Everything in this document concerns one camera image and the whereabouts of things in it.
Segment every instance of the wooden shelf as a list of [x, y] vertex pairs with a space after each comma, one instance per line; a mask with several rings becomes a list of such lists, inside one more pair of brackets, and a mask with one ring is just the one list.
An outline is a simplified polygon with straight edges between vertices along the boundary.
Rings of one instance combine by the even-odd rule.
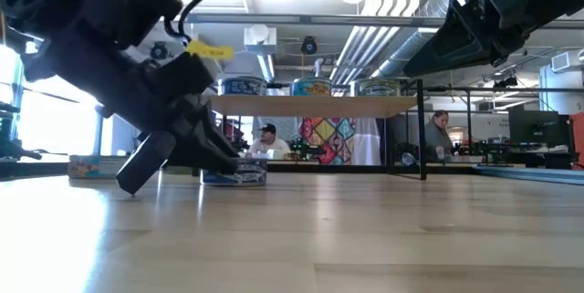
[[416, 105], [415, 97], [211, 96], [223, 115], [389, 118]]

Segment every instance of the man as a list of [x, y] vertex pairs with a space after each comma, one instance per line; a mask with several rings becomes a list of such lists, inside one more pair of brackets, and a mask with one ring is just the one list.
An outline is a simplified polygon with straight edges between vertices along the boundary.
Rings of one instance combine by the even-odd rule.
[[267, 152], [268, 150], [290, 152], [288, 144], [276, 137], [276, 127], [274, 124], [266, 124], [260, 131], [262, 132], [262, 137], [252, 143], [249, 147], [249, 152]]

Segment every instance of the glass window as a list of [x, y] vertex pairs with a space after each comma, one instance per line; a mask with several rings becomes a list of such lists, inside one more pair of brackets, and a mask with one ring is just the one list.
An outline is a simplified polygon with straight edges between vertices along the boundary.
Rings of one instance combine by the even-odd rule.
[[18, 55], [10, 48], [0, 45], [0, 101], [12, 103], [12, 88]]
[[25, 91], [18, 137], [26, 150], [91, 155], [97, 120], [92, 104]]
[[25, 82], [24, 85], [25, 88], [31, 89], [35, 92], [44, 92], [81, 103], [97, 105], [97, 101], [93, 96], [81, 89], [77, 89], [74, 85], [68, 83], [59, 76], [41, 79], [33, 83]]

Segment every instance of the woman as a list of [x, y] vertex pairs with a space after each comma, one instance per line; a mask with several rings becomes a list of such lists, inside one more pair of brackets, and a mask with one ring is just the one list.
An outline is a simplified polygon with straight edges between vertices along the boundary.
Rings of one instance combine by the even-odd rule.
[[448, 161], [452, 155], [453, 142], [446, 132], [447, 127], [448, 112], [445, 110], [436, 111], [428, 124], [426, 124], [426, 151], [428, 151], [428, 161]]

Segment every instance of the computer monitor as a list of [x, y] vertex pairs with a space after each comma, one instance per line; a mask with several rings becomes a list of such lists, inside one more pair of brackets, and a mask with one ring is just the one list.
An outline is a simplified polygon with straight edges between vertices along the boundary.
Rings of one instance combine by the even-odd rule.
[[509, 133], [513, 143], [545, 143], [549, 148], [569, 144], [569, 132], [557, 111], [509, 111]]

